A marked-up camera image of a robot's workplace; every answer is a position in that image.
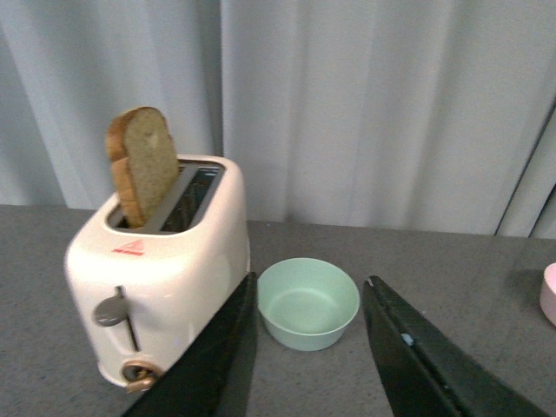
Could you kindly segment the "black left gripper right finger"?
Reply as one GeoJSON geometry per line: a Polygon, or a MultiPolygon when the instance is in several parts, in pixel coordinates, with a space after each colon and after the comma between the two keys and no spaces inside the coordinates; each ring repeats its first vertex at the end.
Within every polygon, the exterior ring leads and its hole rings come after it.
{"type": "Polygon", "coordinates": [[[366,279],[368,343],[396,416],[542,416],[453,344],[380,277],[366,279]]]}

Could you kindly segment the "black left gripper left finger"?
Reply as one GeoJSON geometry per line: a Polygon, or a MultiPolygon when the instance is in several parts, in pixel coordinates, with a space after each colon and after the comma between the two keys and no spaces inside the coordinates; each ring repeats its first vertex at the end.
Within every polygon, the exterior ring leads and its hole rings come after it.
{"type": "Polygon", "coordinates": [[[257,349],[257,279],[247,274],[175,365],[126,416],[244,416],[257,349]]]}

